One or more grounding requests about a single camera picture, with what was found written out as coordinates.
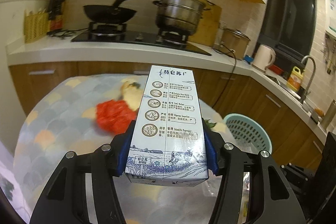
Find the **dark sauce bottle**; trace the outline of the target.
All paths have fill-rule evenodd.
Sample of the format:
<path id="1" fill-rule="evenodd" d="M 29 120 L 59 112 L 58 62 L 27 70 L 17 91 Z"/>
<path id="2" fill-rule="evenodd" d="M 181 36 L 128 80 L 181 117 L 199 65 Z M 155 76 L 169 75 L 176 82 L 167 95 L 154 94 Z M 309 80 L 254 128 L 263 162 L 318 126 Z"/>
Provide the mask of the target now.
<path id="1" fill-rule="evenodd" d="M 47 9 L 48 28 L 47 34 L 53 34 L 63 29 L 63 14 L 66 0 L 50 0 Z"/>

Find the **white electric kettle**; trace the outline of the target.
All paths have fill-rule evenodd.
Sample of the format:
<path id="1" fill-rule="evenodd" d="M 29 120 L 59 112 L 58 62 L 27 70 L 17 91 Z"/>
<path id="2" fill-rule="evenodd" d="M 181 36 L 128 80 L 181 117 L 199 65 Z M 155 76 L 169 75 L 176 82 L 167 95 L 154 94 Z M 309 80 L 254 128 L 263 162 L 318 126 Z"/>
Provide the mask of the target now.
<path id="1" fill-rule="evenodd" d="M 260 44 L 252 62 L 252 66 L 262 72 L 266 72 L 266 70 L 273 65 L 275 59 L 276 52 L 274 49 L 264 44 Z"/>

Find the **brown rice cooker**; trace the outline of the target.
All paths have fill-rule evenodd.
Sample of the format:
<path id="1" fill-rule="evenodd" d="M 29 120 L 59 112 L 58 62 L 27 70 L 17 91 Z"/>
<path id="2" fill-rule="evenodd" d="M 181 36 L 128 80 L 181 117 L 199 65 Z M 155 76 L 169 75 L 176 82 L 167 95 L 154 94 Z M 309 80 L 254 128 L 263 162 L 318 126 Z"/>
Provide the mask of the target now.
<path id="1" fill-rule="evenodd" d="M 219 51 L 230 57 L 242 60 L 245 56 L 250 38 L 237 29 L 225 28 L 220 40 Z"/>

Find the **stainless steel steamer pot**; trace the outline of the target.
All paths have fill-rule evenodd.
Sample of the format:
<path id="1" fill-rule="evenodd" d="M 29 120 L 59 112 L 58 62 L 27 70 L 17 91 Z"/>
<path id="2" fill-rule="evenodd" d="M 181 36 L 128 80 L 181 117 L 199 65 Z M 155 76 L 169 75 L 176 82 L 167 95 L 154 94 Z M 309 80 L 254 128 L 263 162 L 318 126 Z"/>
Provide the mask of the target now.
<path id="1" fill-rule="evenodd" d="M 206 4 L 200 0 L 155 0 L 157 27 L 166 32 L 190 36 L 197 32 Z"/>

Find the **red plastic bag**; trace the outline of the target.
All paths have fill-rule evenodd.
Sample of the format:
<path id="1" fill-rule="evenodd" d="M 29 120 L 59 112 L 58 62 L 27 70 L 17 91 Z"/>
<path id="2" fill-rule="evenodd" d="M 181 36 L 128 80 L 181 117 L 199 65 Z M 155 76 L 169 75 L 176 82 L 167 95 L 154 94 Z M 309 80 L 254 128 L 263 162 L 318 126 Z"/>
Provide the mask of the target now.
<path id="1" fill-rule="evenodd" d="M 96 106 L 97 125 L 112 135 L 125 133 L 136 118 L 137 112 L 131 110 L 124 100 L 109 100 Z"/>

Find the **blue white milk carton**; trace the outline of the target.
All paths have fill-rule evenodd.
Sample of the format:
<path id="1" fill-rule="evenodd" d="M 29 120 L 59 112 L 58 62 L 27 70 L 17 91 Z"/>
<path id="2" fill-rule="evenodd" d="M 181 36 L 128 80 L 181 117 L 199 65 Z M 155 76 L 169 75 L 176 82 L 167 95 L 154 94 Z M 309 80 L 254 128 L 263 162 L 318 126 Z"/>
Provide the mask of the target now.
<path id="1" fill-rule="evenodd" d="M 209 178 L 197 87 L 191 70 L 153 65 L 130 142 L 130 182 L 193 187 Z"/>

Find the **green leafy vegetable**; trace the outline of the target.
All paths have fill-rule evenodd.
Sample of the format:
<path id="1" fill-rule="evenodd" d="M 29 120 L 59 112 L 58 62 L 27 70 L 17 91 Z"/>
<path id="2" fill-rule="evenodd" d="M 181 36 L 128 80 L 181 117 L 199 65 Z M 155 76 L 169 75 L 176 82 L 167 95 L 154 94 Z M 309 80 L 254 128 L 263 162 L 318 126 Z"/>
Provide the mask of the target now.
<path id="1" fill-rule="evenodd" d="M 210 119 L 205 119 L 205 124 L 211 131 L 216 131 L 215 127 L 217 125 L 216 122 L 212 122 Z"/>

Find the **dark kitchen window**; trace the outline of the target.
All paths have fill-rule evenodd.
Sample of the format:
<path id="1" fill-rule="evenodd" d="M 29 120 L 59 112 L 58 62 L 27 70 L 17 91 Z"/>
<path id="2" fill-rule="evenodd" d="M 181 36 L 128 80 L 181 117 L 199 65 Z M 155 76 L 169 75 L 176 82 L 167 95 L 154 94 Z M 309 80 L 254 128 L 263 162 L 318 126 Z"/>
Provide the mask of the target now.
<path id="1" fill-rule="evenodd" d="M 317 0 L 268 0 L 257 45 L 273 48 L 277 56 L 300 61 L 314 38 Z"/>

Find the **black wok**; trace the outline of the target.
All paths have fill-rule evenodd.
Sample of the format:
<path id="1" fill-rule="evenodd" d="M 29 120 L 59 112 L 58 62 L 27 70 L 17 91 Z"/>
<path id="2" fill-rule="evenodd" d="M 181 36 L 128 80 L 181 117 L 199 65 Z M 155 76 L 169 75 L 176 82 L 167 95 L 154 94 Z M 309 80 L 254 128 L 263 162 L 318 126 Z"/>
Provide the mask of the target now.
<path id="1" fill-rule="evenodd" d="M 136 11 L 120 7 L 120 5 L 129 0 L 115 0 L 108 5 L 85 5 L 83 6 L 85 15 L 95 23 L 123 24 L 135 16 Z"/>

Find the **hanging utensil rack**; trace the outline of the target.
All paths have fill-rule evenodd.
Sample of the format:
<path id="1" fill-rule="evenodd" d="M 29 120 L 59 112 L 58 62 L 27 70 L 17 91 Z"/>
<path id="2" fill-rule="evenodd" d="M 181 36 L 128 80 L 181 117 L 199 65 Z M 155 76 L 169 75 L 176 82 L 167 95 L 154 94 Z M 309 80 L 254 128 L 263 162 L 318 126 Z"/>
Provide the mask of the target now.
<path id="1" fill-rule="evenodd" d="M 325 41 L 323 44 L 323 59 L 326 65 L 326 72 L 328 75 L 335 74 L 335 38 L 330 34 L 325 34 Z"/>

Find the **steel cylinder container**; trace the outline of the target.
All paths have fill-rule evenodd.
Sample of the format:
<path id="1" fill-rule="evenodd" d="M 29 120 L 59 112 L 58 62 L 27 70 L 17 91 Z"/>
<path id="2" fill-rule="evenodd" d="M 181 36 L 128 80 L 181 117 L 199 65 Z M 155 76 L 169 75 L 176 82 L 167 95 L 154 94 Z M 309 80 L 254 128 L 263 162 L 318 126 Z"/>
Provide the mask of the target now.
<path id="1" fill-rule="evenodd" d="M 331 121 L 334 119 L 336 113 L 336 101 L 333 100 L 325 114 L 325 116 L 321 120 L 321 127 L 326 131 L 327 127 L 331 123 Z"/>

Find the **wooden lower cabinets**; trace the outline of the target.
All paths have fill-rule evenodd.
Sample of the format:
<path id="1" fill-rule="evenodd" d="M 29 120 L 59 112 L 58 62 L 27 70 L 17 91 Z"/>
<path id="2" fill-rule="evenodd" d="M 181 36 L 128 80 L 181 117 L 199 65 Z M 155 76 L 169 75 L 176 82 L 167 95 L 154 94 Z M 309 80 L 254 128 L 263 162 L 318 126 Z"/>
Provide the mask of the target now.
<path id="1" fill-rule="evenodd" d="M 56 102 L 58 84 L 75 88 L 94 76 L 116 77 L 113 85 L 103 84 L 96 103 L 124 100 L 132 110 L 140 105 L 149 64 L 79 61 L 12 65 L 10 73 L 20 103 L 29 113 L 43 98 Z M 275 161 L 291 162 L 316 170 L 322 159 L 323 142 L 313 132 L 314 123 L 294 112 L 296 101 L 272 78 L 193 69 L 190 82 L 165 84 L 166 71 L 151 85 L 154 97 L 179 101 L 200 99 L 221 116 L 243 114 L 260 124 L 272 142 Z"/>

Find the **pale yellow pomelo peel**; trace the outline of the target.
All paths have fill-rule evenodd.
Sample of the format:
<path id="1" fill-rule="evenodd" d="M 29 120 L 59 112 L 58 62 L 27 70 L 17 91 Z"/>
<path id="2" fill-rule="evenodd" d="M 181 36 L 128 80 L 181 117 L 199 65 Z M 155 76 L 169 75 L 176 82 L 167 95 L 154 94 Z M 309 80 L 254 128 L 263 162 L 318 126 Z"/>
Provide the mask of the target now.
<path id="1" fill-rule="evenodd" d="M 122 80 L 120 88 L 122 99 L 132 111 L 137 111 L 141 104 L 143 89 L 141 84 L 134 79 L 126 78 Z"/>

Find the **light blue perforated basket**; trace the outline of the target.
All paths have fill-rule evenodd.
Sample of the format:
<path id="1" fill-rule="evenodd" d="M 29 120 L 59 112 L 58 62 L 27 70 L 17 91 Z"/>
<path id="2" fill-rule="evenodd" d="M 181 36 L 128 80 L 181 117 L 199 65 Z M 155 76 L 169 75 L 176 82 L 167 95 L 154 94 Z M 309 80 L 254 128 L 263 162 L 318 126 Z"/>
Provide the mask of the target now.
<path id="1" fill-rule="evenodd" d="M 257 152 L 265 150 L 270 154 L 273 152 L 270 137 L 253 119 L 238 113 L 231 113 L 224 117 L 224 123 L 232 133 L 233 137 L 242 144 L 253 145 Z"/>

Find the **yellow woven basket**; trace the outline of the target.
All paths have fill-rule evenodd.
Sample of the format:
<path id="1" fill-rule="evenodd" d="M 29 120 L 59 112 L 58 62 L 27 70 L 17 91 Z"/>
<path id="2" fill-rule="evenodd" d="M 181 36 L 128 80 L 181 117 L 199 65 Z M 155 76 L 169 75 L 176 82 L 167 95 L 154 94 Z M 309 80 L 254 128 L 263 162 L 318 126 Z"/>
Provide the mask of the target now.
<path id="1" fill-rule="evenodd" d="M 39 10 L 34 13 L 25 11 L 24 29 L 25 43 L 33 43 L 45 37 L 49 31 L 49 13 Z"/>

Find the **wooden cutting board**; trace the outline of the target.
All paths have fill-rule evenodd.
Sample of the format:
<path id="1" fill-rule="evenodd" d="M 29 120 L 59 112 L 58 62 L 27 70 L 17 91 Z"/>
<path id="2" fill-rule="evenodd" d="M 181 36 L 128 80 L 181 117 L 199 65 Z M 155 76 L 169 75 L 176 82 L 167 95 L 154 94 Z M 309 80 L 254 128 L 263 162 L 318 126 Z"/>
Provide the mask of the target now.
<path id="1" fill-rule="evenodd" d="M 208 0 L 199 0 L 205 4 L 197 32 L 189 37 L 189 42 L 213 47 L 217 37 L 222 8 Z"/>

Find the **yellow detergent bottle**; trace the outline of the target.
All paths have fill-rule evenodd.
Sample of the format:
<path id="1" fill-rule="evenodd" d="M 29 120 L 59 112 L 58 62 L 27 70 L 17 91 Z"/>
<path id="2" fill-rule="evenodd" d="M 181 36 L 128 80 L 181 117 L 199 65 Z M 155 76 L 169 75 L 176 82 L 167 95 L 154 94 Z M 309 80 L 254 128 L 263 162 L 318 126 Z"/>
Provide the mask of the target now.
<path id="1" fill-rule="evenodd" d="M 293 67 L 291 74 L 286 82 L 286 86 L 297 93 L 303 81 L 303 71 L 299 67 Z"/>

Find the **black gas stove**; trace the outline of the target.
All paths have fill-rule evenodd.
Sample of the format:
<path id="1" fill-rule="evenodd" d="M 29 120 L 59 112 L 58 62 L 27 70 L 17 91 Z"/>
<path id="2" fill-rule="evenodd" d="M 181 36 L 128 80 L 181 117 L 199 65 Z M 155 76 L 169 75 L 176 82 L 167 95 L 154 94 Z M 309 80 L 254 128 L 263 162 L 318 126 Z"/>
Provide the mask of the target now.
<path id="1" fill-rule="evenodd" d="M 181 50 L 201 55 L 211 54 L 190 44 L 186 35 L 159 30 L 157 34 L 128 31 L 127 24 L 91 22 L 87 30 L 71 39 L 72 42 L 140 44 Z"/>

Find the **patterned table cloth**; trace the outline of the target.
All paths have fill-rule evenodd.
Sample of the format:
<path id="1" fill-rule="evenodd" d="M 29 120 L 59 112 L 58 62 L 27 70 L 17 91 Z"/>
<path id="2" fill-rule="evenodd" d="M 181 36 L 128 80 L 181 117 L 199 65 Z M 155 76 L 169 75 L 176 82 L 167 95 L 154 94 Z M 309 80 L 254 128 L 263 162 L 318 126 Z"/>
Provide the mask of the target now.
<path id="1" fill-rule="evenodd" d="M 112 135 L 96 124 L 96 105 L 119 100 L 125 82 L 143 88 L 146 76 L 98 75 L 72 77 L 60 83 L 30 112 L 19 133 L 14 176 L 33 209 L 46 182 L 68 151 L 93 152 Z M 114 179 L 127 223 L 207 223 L 220 178 L 195 187 L 151 186 Z"/>

